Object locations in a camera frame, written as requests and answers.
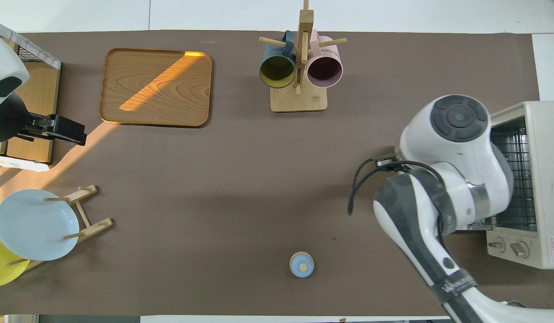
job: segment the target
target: white floor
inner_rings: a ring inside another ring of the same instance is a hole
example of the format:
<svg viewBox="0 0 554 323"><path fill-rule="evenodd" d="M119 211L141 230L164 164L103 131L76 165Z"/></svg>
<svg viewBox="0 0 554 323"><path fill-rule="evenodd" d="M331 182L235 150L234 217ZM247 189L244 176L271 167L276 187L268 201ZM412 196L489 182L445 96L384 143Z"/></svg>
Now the white floor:
<svg viewBox="0 0 554 323"><path fill-rule="evenodd" d="M283 31L297 29L302 6L302 0L0 0L0 23L18 32ZM554 0L311 0L310 9L314 9L314 26L324 31L534 34L540 99L554 100ZM254 320L300 323L338 321L340 318L265 317L258 320L256 317ZM142 321L156 322L154 319L145 317ZM195 322L196 318L161 317L157 321L164 322L162 319ZM201 317L199 321L226 323L229 319ZM379 321L388 318L352 319Z"/></svg>

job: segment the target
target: sunlight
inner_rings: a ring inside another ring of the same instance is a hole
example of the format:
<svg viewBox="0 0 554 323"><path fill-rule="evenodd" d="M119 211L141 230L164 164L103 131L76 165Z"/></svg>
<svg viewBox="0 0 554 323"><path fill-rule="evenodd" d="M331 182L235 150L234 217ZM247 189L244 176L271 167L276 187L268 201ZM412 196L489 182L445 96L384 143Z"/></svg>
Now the sunlight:
<svg viewBox="0 0 554 323"><path fill-rule="evenodd" d="M179 75L186 71L195 63L194 60L188 60L187 57L203 57L205 54L200 52L185 52L183 57L169 66L165 71L149 82L145 87L139 90L134 96L125 101L119 108L123 111L136 111L145 102L155 96L161 88L175 80Z"/></svg>
<svg viewBox="0 0 554 323"><path fill-rule="evenodd" d="M41 182L40 188L48 186L55 178L63 174L68 168L70 168L81 157L86 155L94 146L96 146L102 139L109 135L113 130L117 128L117 124L103 122L96 127L89 135L87 135L87 143L85 146L74 146L68 151L65 156L57 163L49 172L49 180Z"/></svg>

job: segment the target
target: black clamp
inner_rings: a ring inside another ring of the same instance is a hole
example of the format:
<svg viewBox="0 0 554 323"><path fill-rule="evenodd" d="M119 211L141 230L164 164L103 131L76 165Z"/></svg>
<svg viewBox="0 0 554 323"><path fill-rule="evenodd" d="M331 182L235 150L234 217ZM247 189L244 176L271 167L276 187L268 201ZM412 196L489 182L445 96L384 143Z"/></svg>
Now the black clamp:
<svg viewBox="0 0 554 323"><path fill-rule="evenodd" d="M466 270L460 269L431 286L430 293L439 305L442 305L459 296L468 288L475 288L476 286L478 284L476 284L474 278Z"/></svg>

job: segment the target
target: black cable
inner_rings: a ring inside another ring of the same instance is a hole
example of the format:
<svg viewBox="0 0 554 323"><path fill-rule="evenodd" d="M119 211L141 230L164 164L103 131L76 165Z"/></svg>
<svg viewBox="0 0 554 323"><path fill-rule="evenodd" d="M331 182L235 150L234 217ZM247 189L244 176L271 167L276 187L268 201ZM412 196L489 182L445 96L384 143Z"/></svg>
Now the black cable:
<svg viewBox="0 0 554 323"><path fill-rule="evenodd" d="M358 174L361 172L361 169L362 169L363 167L365 167L365 165L367 165L368 163L370 163L370 162L372 162L372 161L374 161L374 159L369 158L369 159L363 161L363 162L361 163L361 165L357 168L357 172L354 173L354 178L353 178L353 187L352 187L352 190L353 190L353 191L354 191L354 186L355 186L355 184L357 184L357 177L358 177Z"/></svg>
<svg viewBox="0 0 554 323"><path fill-rule="evenodd" d="M423 164L423 163L419 163L418 161L412 161L412 160L398 160L398 161L393 161L393 162L390 162L388 164L384 164L382 166L379 166L377 168L375 168L373 171L369 172L368 174L366 174L360 182L358 182L358 184L356 184L357 182L357 176L358 176L358 173L360 172L360 170L362 169L363 166L365 166L365 164L369 163L368 161L365 160L365 162L363 162L361 164L361 166L359 166L359 169L357 170L357 173L355 174L355 177L354 177L354 180L353 180L353 190L350 194L350 198L349 198L349 206L347 207L347 211L349 213L349 215L353 214L353 207L354 207L354 196L357 194L357 191L359 188L361 188L361 186L365 183L365 181L367 179L369 179L371 176L373 176L373 174L375 174L376 172L378 171L381 171L381 170L384 170L385 168L389 168L389 167L392 167L392 166L396 166L396 165L414 165L414 166L419 166L419 167L422 167L422 168L425 168L426 170L430 171L432 174L434 174L434 176L436 176L436 178L438 178L438 180L444 185L445 182L444 180L442 179L442 176L432 167L430 167L429 165L427 164Z"/></svg>
<svg viewBox="0 0 554 323"><path fill-rule="evenodd" d="M359 188L361 188L361 186L363 185L363 183L369 179L373 174L375 174L376 172L378 171L381 171L381 170L384 170L385 168L389 168L389 167L392 167L392 166L396 166L396 165L414 165L414 166L419 166L419 167L422 167L422 168L425 168L426 170L432 172L432 174L434 176L436 176L436 178L438 178L439 182L441 184L443 184L443 186L445 185L445 181L443 180L442 176L432 167L430 167L429 165L427 164L424 164L424 163L420 163L418 161L412 161L412 160L398 160L398 161L393 161L393 162L390 162L388 164L384 164L382 166L379 166L375 169L373 169L371 172L369 172L367 175L365 175L361 181L356 184L357 182L357 178L358 178L358 174L361 172L361 169L367 165L368 163L370 163L371 161L373 161L372 158L369 158L365 161L363 161L361 163L361 165L357 168L357 172L355 172L354 174L354 178L353 178L353 186L352 186L352 192L351 192L351 195L350 195L350 198L349 198L349 205L347 206L347 212L349 213L349 215L353 214L353 208L354 208L354 197L355 195L357 194L357 191ZM448 248L446 247L445 245L445 241L443 239L443 236L442 236L442 230L443 230L443 227L444 227L444 221L442 219L442 216L440 214L440 212L438 213L438 217L437 217L437 221L436 221L436 231L438 233L437 235L437 238L438 238L438 241L439 243L441 244L442 248L446 251L447 254L450 255L450 252L448 250Z"/></svg>

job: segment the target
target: mug rack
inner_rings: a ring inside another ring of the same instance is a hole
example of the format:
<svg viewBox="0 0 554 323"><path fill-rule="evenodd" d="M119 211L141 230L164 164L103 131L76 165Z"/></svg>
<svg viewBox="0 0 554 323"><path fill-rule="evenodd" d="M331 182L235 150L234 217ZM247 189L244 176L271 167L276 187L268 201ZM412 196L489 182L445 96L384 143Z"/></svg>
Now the mug rack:
<svg viewBox="0 0 554 323"><path fill-rule="evenodd" d="M270 100L273 112L308 112L322 111L327 108L327 90L312 85L307 79L308 49L314 23L314 11L309 10L309 0L303 1L303 9L299 14L299 29L294 49L296 55L296 77L293 83L285 88L271 88ZM285 42L259 37L259 41L280 47ZM319 43L319 47L346 43L346 38L333 39Z"/></svg>

